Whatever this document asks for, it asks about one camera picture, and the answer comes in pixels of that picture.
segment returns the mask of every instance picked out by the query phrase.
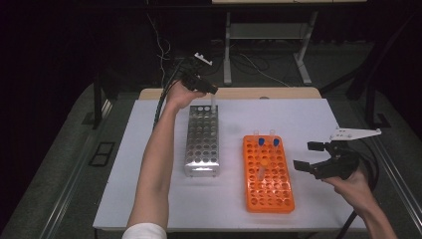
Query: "gray carpet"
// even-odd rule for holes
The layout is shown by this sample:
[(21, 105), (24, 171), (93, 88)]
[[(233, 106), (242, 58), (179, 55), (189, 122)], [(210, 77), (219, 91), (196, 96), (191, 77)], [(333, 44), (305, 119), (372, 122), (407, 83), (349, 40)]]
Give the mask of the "gray carpet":
[[(265, 70), (267, 75), (292, 87), (303, 85), (292, 58), (292, 53), (299, 47), (298, 44), (282, 42), (271, 47), (261, 51), (261, 46), (258, 46), (254, 49), (254, 54), (251, 54), (250, 49), (242, 48), (242, 46), (233, 48), (232, 58), (237, 60), (235, 64), (238, 68), (232, 66), (232, 87), (283, 86), (279, 82), (257, 74), (253, 68), (247, 66), (248, 61), (238, 55), (239, 53), (251, 56), (250, 60), (263, 69), (268, 66), (269, 68)], [(311, 45), (305, 56), (305, 63), (313, 80), (313, 86), (323, 87), (350, 72), (362, 63), (370, 49), (371, 45), (364, 43), (340, 46)], [(213, 68), (204, 72), (204, 76), (219, 87), (224, 87), (222, 66), (217, 64), (222, 61), (222, 51), (217, 49), (215, 52), (217, 53), (213, 59), (215, 64)], [(366, 127), (362, 122), (363, 100), (348, 101), (344, 96), (347, 86), (348, 84), (344, 84), (326, 95), (332, 111), (342, 127)], [(112, 108), (99, 129), (92, 130), (91, 125), (82, 124), (82, 122), (86, 115), (93, 111), (93, 89), (89, 87), (84, 91), (75, 103), (1, 238), (39, 238), (40, 235), (43, 235), (42, 238), (95, 238), (96, 232), (92, 227), (94, 218), (137, 95), (138, 93), (120, 94), (119, 98), (112, 102)], [(422, 201), (422, 190), (419, 186), (422, 179), (422, 173), (419, 172), (422, 168), (421, 141), (382, 94), (377, 95), (376, 111), (384, 114), (392, 125), (392, 128), (383, 129), (380, 137), (382, 144), (403, 174), (415, 197)], [(108, 165), (88, 166), (88, 161), (102, 141), (115, 142)], [(367, 150), (358, 143), (356, 147), (359, 150)], [(75, 183), (69, 184), (69, 178), (76, 178)], [(71, 190), (63, 194), (65, 188)], [(375, 195), (400, 238), (421, 238), (421, 234), (383, 169)], [(56, 211), (63, 210), (63, 213), (56, 214), (63, 217), (58, 216), (49, 221), (55, 208)], [(48, 228), (49, 230), (43, 233), (48, 222), (55, 227)], [(320, 232), (312, 238), (335, 238), (336, 233)], [(121, 235), (122, 232), (97, 231), (97, 237), (101, 239), (121, 238)], [(308, 233), (169, 234), (169, 238), (305, 238), (306, 236)], [(365, 232), (348, 232), (345, 238), (368, 238), (368, 236)]]

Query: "human arm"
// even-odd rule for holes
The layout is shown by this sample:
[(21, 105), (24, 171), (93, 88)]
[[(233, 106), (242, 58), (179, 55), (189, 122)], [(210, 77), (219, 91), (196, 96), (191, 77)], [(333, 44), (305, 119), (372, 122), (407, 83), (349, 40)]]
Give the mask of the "human arm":
[(356, 214), (363, 219), (372, 239), (397, 238), (388, 218), (369, 189), (360, 168), (348, 180), (330, 177), (322, 181), (333, 185), (335, 192), (339, 193), (353, 207)]
[(188, 91), (180, 82), (170, 89), (164, 110), (143, 153), (127, 228), (142, 222), (157, 224), (164, 230), (167, 228), (176, 115), (194, 99), (203, 96), (203, 93)]

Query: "test tube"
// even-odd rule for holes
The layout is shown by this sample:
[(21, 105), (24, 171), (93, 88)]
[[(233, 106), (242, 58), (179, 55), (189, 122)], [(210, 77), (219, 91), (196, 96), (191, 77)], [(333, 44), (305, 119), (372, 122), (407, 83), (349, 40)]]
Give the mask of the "test tube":
[(258, 139), (258, 157), (261, 155), (264, 143), (265, 143), (265, 139), (263, 137), (260, 137)]
[(211, 94), (211, 113), (215, 114), (215, 95)]
[(268, 166), (268, 161), (266, 159), (260, 160), (260, 168), (258, 169), (258, 180), (262, 181), (264, 180), (265, 176), (265, 169)]
[(280, 140), (278, 138), (274, 138), (273, 140), (273, 154), (274, 158), (277, 158), (277, 148), (279, 148)]
[(260, 132), (257, 130), (257, 129), (255, 129), (254, 130), (254, 141), (255, 142), (258, 142), (258, 136), (260, 135)]
[(271, 129), (270, 130), (270, 138), (271, 138), (271, 141), (273, 141), (275, 137), (276, 137), (276, 131), (274, 129)]

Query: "blue cap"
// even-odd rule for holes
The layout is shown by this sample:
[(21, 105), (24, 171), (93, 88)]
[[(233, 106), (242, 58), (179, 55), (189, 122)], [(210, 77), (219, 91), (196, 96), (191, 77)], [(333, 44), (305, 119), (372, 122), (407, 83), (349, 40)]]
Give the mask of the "blue cap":
[(264, 145), (265, 139), (263, 137), (260, 137), (260, 139), (258, 139), (258, 144), (260, 146)]
[(278, 146), (280, 143), (280, 140), (278, 138), (274, 138), (273, 144), (274, 146)]

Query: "hand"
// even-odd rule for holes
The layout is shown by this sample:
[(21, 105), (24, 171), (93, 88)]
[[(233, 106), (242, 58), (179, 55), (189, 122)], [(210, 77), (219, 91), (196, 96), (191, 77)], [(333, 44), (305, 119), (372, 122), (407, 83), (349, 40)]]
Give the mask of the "hand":
[(330, 177), (322, 181), (333, 185), (335, 192), (340, 194), (359, 216), (370, 207), (377, 205), (360, 167), (347, 180)]
[(206, 94), (187, 90), (180, 81), (176, 82), (167, 94), (167, 104), (175, 106), (178, 110), (183, 109), (195, 100)]

